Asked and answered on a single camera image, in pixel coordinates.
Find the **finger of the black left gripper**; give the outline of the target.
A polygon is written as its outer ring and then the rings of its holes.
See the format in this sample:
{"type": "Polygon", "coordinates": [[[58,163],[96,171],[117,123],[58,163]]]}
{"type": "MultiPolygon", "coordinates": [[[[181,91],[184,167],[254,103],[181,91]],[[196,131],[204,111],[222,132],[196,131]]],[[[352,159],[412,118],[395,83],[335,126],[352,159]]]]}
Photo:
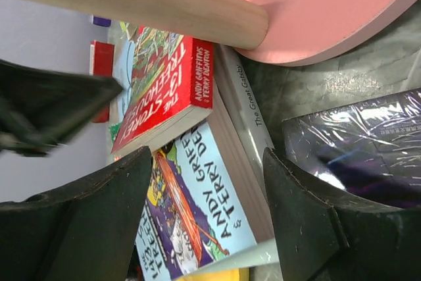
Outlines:
{"type": "Polygon", "coordinates": [[[121,92],[112,77],[1,61],[1,150],[44,157],[68,143],[121,92]]]}

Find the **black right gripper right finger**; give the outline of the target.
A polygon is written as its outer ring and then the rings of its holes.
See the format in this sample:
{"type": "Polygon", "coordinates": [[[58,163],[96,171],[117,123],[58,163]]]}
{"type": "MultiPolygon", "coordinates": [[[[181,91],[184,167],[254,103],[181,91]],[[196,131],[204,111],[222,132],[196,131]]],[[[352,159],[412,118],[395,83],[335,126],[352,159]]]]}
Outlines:
{"type": "Polygon", "coordinates": [[[420,279],[420,209],[343,191],[271,148],[262,165],[284,280],[420,279]]]}

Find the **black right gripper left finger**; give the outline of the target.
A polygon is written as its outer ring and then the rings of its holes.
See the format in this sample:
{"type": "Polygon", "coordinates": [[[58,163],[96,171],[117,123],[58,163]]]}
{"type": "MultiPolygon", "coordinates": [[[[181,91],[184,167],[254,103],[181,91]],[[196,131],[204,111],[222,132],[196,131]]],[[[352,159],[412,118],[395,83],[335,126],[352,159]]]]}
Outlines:
{"type": "Polygon", "coordinates": [[[1,204],[2,280],[124,280],[151,177],[142,147],[22,202],[1,204]]]}

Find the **red 13-Storey Treehouse book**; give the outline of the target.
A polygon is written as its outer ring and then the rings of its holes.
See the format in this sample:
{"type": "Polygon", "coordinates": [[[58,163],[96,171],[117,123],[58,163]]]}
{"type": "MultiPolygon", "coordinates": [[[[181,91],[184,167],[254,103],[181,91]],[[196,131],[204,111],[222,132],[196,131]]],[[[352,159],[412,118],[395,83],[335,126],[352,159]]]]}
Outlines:
{"type": "Polygon", "coordinates": [[[212,43],[146,26],[135,40],[129,96],[112,139],[115,160],[142,146],[157,150],[212,111],[212,43]]]}

